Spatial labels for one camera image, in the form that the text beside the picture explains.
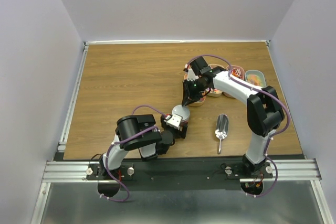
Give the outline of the orange tray star candies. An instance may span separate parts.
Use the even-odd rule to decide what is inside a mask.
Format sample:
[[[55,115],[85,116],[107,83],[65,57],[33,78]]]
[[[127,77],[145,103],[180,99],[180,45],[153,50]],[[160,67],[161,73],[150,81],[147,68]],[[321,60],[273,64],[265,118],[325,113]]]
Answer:
[[[206,100],[206,97],[202,97],[200,100],[198,100],[197,102],[191,103],[188,106],[189,107],[196,107],[196,106],[201,106]]]

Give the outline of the beige tray swirl lollipops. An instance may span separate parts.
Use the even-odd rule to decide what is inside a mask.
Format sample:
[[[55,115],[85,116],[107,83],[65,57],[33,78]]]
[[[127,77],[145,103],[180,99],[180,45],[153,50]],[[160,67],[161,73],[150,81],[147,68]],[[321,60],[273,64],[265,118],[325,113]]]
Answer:
[[[209,64],[209,66],[213,69],[215,67],[223,67],[222,65],[218,65],[218,64]],[[210,89],[208,88],[206,90],[206,95],[208,96],[212,96],[212,97],[219,97],[220,95],[222,95],[222,91],[221,90],[218,90],[218,89]]]

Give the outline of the silver metal scoop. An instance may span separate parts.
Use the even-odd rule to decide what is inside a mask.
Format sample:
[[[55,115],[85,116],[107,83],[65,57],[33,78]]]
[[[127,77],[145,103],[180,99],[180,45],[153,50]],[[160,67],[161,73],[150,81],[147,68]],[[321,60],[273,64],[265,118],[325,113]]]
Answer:
[[[220,154],[222,150],[222,141],[228,135],[228,128],[229,128],[228,116],[226,114],[220,114],[217,118],[216,130],[215,130],[215,136],[219,140],[218,151],[217,151],[218,154]]]

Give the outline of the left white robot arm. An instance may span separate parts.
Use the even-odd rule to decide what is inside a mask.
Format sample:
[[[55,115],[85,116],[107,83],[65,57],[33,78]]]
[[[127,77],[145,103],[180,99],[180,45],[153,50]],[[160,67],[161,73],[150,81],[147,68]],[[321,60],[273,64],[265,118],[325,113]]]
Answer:
[[[162,131],[151,114],[129,115],[117,121],[114,139],[100,158],[98,173],[112,179],[127,153],[139,150],[143,161],[164,155],[178,138],[185,138],[190,115],[181,112],[160,117]]]

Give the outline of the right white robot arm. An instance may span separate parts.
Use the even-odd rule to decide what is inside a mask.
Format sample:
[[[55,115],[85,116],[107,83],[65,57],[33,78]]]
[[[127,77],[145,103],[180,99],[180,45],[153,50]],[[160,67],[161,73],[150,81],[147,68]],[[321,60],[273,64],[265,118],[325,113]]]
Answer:
[[[242,157],[241,171],[246,177],[255,177],[262,170],[270,141],[285,118],[276,90],[250,85],[221,67],[197,68],[194,72],[190,65],[185,65],[184,71],[187,79],[183,81],[182,105],[197,102],[207,89],[221,90],[246,105],[251,140]]]

